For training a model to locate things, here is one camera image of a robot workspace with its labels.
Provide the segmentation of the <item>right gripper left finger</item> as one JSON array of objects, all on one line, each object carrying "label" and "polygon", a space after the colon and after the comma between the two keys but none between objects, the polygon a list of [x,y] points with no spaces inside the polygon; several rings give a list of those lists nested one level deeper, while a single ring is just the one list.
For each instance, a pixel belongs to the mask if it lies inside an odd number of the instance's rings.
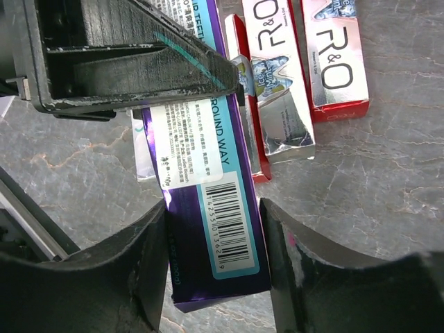
[{"label": "right gripper left finger", "polygon": [[2,332],[158,332],[168,251],[164,203],[60,262],[1,254]]}]

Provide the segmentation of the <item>purple toothpaste box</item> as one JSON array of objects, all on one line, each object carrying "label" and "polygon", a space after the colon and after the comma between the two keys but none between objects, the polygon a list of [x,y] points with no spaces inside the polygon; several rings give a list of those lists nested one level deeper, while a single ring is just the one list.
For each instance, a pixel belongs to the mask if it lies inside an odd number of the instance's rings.
[{"label": "purple toothpaste box", "polygon": [[183,312],[271,288],[234,94],[143,110],[166,203],[173,303]]}]

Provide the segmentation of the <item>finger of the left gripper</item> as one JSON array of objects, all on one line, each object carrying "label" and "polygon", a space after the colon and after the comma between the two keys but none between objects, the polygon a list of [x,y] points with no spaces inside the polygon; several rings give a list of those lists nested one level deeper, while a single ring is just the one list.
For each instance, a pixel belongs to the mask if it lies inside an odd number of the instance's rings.
[{"label": "finger of the left gripper", "polygon": [[2,1],[1,95],[59,119],[238,88],[214,1]]}]

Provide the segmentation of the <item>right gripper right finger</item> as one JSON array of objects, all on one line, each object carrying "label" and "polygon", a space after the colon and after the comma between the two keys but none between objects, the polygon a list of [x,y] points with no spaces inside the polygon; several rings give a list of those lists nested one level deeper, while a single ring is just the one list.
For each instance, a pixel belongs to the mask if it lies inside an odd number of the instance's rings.
[{"label": "right gripper right finger", "polygon": [[386,261],[260,201],[279,332],[442,332],[443,254]]}]

